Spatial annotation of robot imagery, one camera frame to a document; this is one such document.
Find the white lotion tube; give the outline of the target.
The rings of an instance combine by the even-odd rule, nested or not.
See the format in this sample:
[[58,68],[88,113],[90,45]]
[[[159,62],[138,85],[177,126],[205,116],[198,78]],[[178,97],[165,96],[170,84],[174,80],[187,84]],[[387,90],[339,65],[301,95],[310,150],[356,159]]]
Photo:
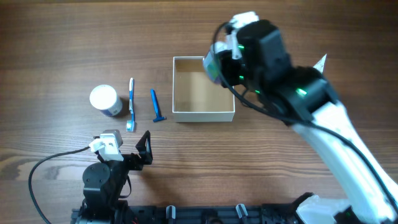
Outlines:
[[325,54],[313,67],[320,73],[323,73],[327,54]]

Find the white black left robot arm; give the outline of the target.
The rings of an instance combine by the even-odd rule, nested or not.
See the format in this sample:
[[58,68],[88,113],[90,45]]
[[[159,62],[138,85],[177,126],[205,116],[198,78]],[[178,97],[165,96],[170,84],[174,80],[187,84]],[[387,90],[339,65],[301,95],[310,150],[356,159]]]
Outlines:
[[153,161],[150,132],[146,131],[136,144],[137,154],[122,154],[123,140],[117,129],[103,131],[89,143],[98,162],[88,166],[82,176],[84,199],[80,209],[71,215],[72,223],[138,223],[137,215],[122,195],[123,187],[131,185],[129,172],[142,170]]

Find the white cotton swab tub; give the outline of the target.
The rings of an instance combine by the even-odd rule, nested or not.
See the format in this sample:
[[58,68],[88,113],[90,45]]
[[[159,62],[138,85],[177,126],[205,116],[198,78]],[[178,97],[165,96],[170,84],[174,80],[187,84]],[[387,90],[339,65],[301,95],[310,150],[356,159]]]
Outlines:
[[106,116],[116,116],[123,108],[123,103],[116,90],[109,85],[99,85],[90,93],[91,105]]

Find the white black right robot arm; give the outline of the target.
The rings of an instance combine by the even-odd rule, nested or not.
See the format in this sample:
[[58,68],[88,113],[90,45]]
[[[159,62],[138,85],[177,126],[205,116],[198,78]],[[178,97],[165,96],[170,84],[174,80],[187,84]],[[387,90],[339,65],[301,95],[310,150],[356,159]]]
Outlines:
[[345,191],[344,200],[308,194],[292,205],[301,223],[396,223],[397,184],[386,174],[356,132],[345,106],[314,67],[296,67],[280,30],[257,17],[234,18],[212,38],[212,73],[234,90],[241,85],[258,104],[237,93],[248,108],[283,122],[320,156]]

